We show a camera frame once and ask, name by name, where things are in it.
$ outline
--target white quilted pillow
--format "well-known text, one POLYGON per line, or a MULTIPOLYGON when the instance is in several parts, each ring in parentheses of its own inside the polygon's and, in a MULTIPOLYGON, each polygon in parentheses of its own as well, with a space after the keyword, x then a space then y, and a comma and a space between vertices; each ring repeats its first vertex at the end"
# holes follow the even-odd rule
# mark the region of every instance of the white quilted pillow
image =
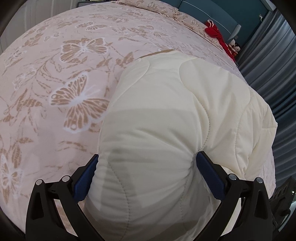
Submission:
POLYGON ((101 128, 86 201, 92 224, 107 241, 193 240, 219 205, 195 154, 253 180, 276 127, 265 101, 220 67, 177 51, 136 60, 101 128))

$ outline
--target blue pad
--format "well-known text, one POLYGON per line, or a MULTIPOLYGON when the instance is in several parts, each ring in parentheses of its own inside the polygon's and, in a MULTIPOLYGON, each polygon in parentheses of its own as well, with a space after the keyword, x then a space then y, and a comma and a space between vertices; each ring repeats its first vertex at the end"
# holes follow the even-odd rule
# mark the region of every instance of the blue pad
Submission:
POLYGON ((209 161, 201 152, 196 155, 196 165, 208 187, 210 188, 213 196, 216 199, 223 201, 225 198, 224 182, 220 179, 211 163, 209 163, 209 161))
POLYGON ((82 173, 82 175, 74 185, 73 199, 76 202, 83 201, 89 192, 92 178, 96 170, 96 165, 98 163, 98 157, 99 156, 92 160, 92 162, 87 166, 85 171, 82 173))

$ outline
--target red cloth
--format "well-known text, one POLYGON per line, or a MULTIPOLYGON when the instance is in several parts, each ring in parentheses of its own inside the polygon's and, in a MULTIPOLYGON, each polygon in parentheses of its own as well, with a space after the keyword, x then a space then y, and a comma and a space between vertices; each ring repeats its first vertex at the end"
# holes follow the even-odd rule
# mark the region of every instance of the red cloth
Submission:
POLYGON ((214 24, 212 20, 208 20, 206 23, 207 28, 205 29, 205 32, 212 38, 218 39, 220 45, 225 50, 225 52, 228 54, 230 58, 232 58, 233 61, 235 61, 233 54, 229 50, 227 44, 224 42, 222 34, 220 33, 217 26, 214 24))

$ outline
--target metal screw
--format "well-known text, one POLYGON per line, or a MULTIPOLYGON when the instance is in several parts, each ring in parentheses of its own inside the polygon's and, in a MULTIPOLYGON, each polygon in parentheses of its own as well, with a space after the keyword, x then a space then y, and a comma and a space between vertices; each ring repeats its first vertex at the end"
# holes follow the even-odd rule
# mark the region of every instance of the metal screw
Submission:
POLYGON ((228 176, 229 176, 229 179, 230 180, 233 180, 234 181, 234 180, 237 179, 237 176, 235 174, 233 174, 233 173, 232 174, 229 174, 228 176))
POLYGON ((41 179, 39 179, 39 180, 36 181, 36 185, 40 185, 41 183, 42 183, 42 180, 41 179))
POLYGON ((263 179, 260 178, 260 177, 256 178, 256 181, 259 182, 259 183, 263 183, 263 179))
POLYGON ((62 181, 63 182, 67 182, 69 180, 70 180, 70 177, 69 176, 63 176, 63 178, 62 178, 62 181))

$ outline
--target pink bedspread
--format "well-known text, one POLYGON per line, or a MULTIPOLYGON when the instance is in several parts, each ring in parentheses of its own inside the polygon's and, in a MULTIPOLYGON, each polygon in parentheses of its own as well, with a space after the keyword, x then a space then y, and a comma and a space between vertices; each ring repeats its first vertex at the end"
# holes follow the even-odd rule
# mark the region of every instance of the pink bedspread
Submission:
POLYGON ((0 56, 0 206, 23 231, 35 181, 58 181, 96 153, 122 71, 164 49, 195 55, 243 80, 224 51, 185 26, 114 3, 50 18, 0 56))

